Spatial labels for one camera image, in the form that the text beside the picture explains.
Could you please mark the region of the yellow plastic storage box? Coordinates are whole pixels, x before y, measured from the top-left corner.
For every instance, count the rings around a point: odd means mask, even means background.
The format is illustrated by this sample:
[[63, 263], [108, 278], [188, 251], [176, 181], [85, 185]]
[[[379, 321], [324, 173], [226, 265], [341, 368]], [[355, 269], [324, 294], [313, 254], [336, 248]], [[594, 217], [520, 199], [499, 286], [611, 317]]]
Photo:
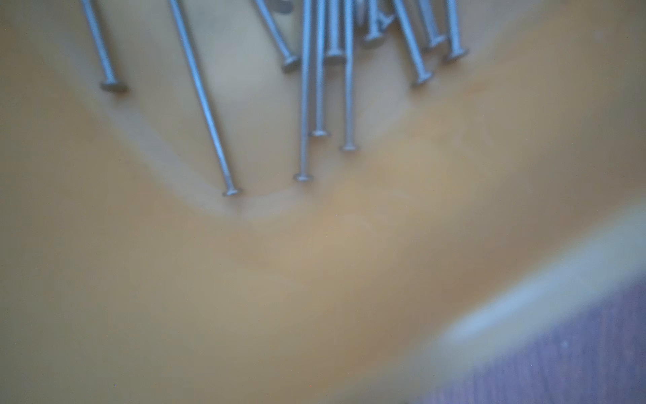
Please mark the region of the yellow plastic storage box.
[[414, 88], [343, 71], [294, 180], [300, 77], [249, 1], [188, 1], [240, 195], [165, 1], [1, 4], [4, 403], [403, 403], [645, 272], [645, 4], [462, 1]]

